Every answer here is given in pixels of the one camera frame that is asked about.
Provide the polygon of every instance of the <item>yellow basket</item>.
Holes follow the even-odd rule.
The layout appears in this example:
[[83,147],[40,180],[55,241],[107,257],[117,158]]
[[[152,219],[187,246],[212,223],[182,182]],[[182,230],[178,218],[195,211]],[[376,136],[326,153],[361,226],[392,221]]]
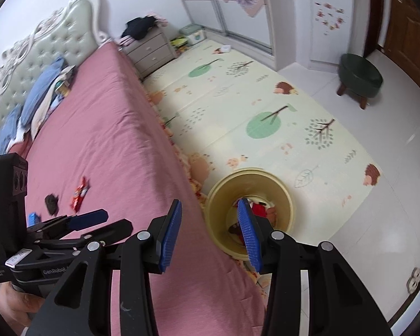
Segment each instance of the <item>yellow basket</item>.
[[233,203],[240,197],[274,204],[276,230],[288,232],[294,222],[294,204],[280,179],[259,168],[244,168],[220,180],[211,189],[204,210],[207,230],[215,244],[238,260],[248,260],[246,248],[228,232],[237,221]]

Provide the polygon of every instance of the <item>tufted headboard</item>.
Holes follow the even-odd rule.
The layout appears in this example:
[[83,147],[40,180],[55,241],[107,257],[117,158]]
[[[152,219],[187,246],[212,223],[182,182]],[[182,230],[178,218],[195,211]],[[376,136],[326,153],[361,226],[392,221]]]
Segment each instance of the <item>tufted headboard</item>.
[[71,0],[41,21],[34,32],[3,52],[0,67],[0,128],[8,113],[24,103],[43,69],[62,55],[80,65],[109,40],[98,28],[99,0]]

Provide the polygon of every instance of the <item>red snack packet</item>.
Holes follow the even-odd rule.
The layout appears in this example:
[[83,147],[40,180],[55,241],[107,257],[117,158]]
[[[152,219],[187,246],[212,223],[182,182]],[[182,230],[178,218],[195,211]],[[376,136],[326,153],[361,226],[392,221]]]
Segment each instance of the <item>red snack packet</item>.
[[84,200],[85,194],[89,189],[88,181],[85,177],[82,177],[81,183],[73,195],[72,201],[70,202],[70,207],[77,213],[81,208],[82,201]]
[[266,208],[258,203],[252,204],[252,212],[255,216],[266,217]]

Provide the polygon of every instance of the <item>label sticker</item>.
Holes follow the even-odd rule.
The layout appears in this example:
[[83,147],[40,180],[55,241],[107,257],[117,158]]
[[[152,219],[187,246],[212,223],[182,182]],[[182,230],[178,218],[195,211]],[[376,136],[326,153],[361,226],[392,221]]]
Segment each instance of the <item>label sticker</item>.
[[21,249],[17,252],[16,255],[13,255],[12,257],[10,257],[6,262],[5,265],[14,269],[16,267],[16,265],[21,262],[21,260],[27,256],[29,253],[31,253],[32,250],[31,249]]

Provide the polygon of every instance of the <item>human hand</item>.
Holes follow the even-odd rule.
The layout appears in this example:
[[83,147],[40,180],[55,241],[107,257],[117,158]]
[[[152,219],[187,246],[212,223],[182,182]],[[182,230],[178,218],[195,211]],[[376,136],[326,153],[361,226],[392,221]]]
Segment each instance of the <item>human hand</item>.
[[38,312],[44,301],[33,294],[16,291],[11,282],[2,283],[0,287],[0,314],[18,335],[31,324],[28,313]]

